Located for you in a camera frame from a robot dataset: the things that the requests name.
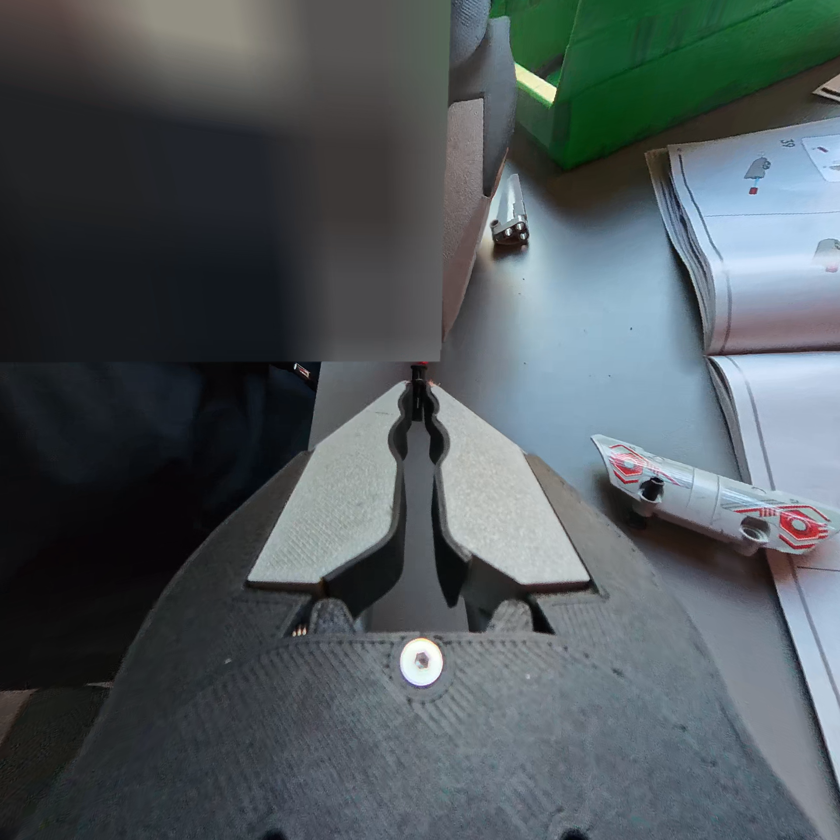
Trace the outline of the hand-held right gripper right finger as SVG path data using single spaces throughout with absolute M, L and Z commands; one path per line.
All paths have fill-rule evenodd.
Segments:
M 439 385 L 426 385 L 437 577 L 482 632 L 504 601 L 587 592 L 592 579 L 525 452 Z

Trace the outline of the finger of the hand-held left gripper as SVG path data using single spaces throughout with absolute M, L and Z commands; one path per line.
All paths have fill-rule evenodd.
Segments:
M 444 177 L 442 337 L 453 328 L 489 219 L 516 121 L 509 17 L 491 17 L 474 53 L 449 72 Z

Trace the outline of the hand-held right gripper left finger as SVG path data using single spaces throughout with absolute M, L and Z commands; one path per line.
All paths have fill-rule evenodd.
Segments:
M 252 570 L 250 586 L 342 601 L 353 617 L 404 566 L 404 458 L 413 387 L 400 381 L 310 452 Z

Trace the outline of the small grey lego piece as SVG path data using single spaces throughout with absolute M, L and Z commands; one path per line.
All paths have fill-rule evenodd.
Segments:
M 529 243 L 530 231 L 519 175 L 510 174 L 499 190 L 496 217 L 490 221 L 490 234 L 497 248 L 519 248 Z

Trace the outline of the white lego panel red print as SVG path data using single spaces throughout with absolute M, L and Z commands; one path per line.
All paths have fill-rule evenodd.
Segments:
M 610 483 L 641 518 L 673 522 L 746 556 L 760 550 L 802 555 L 838 533 L 838 510 L 821 502 L 751 486 L 605 435 L 591 441 Z

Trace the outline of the lego instruction booklet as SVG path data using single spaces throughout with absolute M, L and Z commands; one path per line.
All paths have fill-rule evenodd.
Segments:
M 839 118 L 646 153 L 838 780 Z

